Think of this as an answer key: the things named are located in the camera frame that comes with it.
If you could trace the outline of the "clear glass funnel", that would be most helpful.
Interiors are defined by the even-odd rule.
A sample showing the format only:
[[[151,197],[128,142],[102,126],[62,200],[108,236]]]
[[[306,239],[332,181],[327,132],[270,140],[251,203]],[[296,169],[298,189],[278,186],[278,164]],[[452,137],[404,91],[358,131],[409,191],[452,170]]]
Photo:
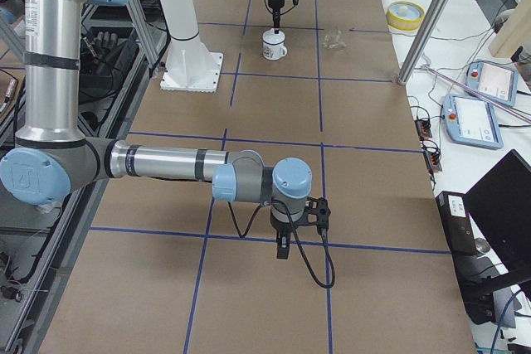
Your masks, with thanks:
[[[332,51],[340,51],[347,47],[342,39],[342,32],[337,27],[325,33],[322,46],[324,49]]]

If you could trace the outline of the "white enamel mug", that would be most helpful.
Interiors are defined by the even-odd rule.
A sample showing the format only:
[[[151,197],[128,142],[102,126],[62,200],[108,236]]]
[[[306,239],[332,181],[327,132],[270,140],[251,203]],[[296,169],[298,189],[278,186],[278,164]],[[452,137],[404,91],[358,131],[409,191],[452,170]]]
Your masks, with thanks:
[[[285,34],[265,32],[262,35],[262,55],[269,61],[277,61],[288,54],[285,46]]]

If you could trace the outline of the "blue tape lengthwise line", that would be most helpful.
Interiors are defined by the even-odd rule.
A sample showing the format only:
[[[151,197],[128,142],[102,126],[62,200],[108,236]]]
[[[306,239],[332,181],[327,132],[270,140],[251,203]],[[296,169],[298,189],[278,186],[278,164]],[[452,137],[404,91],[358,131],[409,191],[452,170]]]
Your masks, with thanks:
[[[318,81],[318,101],[319,101],[319,131],[324,132],[324,116],[323,116],[323,99],[321,87],[321,65],[320,65],[320,42],[319,42],[319,0],[314,0],[314,20],[315,20],[315,38],[316,38],[316,69]],[[324,143],[320,142],[320,164],[321,164],[321,191],[322,196],[326,197],[326,168],[324,157]],[[333,314],[332,314],[332,295],[331,288],[326,289],[326,308],[327,308],[327,338],[328,338],[328,353],[334,352],[334,337],[333,337]]]

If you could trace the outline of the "yellow tape roll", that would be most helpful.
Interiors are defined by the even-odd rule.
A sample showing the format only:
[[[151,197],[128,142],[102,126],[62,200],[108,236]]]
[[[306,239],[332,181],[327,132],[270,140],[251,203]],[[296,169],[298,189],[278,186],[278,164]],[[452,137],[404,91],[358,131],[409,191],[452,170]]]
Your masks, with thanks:
[[[425,17],[425,10],[409,1],[392,2],[386,11],[387,24],[397,30],[412,32],[417,30]]]

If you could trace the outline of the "brown paper table cover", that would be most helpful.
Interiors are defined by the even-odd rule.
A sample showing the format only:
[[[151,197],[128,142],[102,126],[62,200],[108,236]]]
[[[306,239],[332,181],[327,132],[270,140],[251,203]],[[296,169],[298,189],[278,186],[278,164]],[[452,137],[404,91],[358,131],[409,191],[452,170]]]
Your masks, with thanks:
[[[146,90],[128,140],[304,159],[331,210],[333,353],[472,353],[381,0],[314,0],[283,19],[288,56],[266,61],[262,0],[194,0],[224,54],[215,93]],[[324,49],[337,27],[347,47]],[[276,258],[268,210],[213,201],[207,184],[111,181],[43,353],[328,353],[326,289],[297,249]]]

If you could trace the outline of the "lower orange black connector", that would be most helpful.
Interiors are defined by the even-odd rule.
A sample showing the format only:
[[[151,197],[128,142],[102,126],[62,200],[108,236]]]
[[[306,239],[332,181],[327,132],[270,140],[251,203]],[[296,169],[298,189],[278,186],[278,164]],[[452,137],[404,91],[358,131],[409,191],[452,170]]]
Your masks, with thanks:
[[[437,173],[442,171],[441,151],[438,148],[423,148],[423,154],[426,163],[426,168],[429,173]]]

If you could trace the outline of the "orange black connector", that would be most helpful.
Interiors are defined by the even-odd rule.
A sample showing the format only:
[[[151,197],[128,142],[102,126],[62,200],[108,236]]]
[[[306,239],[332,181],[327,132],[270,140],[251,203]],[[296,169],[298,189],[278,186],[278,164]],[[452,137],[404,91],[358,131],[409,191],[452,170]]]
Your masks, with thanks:
[[[437,173],[442,171],[441,151],[438,148],[423,148],[423,154],[426,163],[426,168],[429,173]]]
[[[431,120],[429,118],[417,118],[414,123],[420,140],[432,138]]]

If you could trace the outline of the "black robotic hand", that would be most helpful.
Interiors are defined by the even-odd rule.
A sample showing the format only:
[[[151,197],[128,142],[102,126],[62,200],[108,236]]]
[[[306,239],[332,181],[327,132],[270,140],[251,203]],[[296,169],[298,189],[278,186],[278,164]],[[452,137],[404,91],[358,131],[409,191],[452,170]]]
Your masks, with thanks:
[[[111,70],[125,43],[119,42],[115,32],[99,31],[96,35],[81,37],[81,70],[95,75],[103,75]]]

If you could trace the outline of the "upper orange black connector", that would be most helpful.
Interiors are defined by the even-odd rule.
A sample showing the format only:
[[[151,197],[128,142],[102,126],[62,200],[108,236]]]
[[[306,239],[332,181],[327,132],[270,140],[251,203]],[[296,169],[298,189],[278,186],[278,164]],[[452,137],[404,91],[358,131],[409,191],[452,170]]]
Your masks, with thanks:
[[[420,140],[432,138],[431,120],[429,118],[417,118],[414,123]]]

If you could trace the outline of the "black computer box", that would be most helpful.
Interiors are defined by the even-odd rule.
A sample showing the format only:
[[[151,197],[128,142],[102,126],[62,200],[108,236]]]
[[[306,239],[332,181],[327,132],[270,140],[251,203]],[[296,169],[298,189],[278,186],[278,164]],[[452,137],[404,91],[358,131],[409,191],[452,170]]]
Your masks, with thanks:
[[[464,195],[442,191],[436,197],[436,204],[458,279],[480,282],[493,269],[487,256],[491,246],[485,238],[475,235]]]

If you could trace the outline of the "lower teach pendant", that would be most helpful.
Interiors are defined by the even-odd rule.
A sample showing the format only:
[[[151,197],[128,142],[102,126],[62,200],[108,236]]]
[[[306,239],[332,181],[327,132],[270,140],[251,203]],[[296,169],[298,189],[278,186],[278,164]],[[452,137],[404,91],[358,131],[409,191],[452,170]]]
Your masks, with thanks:
[[[449,94],[442,110],[446,132],[452,142],[487,149],[504,146],[491,104],[471,96]]]

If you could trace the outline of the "teach pendant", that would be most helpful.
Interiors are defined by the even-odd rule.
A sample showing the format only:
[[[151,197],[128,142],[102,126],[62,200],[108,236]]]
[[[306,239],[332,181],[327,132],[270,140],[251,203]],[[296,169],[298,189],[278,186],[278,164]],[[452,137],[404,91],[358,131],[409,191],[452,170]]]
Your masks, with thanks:
[[[487,149],[504,146],[491,104],[471,96],[449,94],[442,110],[446,132],[452,142]]]
[[[517,71],[508,66],[477,60],[468,67],[466,85],[500,104],[514,106],[518,76]]]

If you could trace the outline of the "black monitor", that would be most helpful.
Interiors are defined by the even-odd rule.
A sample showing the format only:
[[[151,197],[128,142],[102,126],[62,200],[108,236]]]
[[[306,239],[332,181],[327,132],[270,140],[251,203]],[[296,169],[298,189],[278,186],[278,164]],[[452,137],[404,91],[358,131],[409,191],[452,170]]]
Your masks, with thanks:
[[[530,165],[518,151],[506,153],[464,203],[507,269],[530,266]]]

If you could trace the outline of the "upper teach pendant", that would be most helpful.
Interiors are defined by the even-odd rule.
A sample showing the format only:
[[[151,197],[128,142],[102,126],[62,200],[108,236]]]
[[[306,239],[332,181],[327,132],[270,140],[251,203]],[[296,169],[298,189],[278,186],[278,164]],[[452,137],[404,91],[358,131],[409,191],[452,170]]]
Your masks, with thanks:
[[[500,104],[514,106],[518,76],[517,71],[508,66],[477,60],[468,67],[466,85]]]

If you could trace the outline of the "wooden board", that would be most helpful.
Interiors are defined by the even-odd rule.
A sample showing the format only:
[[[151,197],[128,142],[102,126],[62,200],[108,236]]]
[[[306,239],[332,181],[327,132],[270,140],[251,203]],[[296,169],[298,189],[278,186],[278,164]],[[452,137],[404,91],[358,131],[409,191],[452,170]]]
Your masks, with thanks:
[[[490,43],[489,51],[493,57],[510,58],[530,40],[530,3],[531,0],[521,0]]]

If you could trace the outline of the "aluminium frame post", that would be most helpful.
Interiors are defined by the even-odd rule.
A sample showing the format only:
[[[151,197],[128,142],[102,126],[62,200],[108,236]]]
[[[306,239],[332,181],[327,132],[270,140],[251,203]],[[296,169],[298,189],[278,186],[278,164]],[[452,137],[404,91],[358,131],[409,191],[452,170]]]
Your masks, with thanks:
[[[449,0],[431,1],[424,20],[421,23],[418,33],[407,53],[406,59],[402,64],[402,68],[398,73],[397,83],[399,85],[405,85],[411,77],[448,1]]]

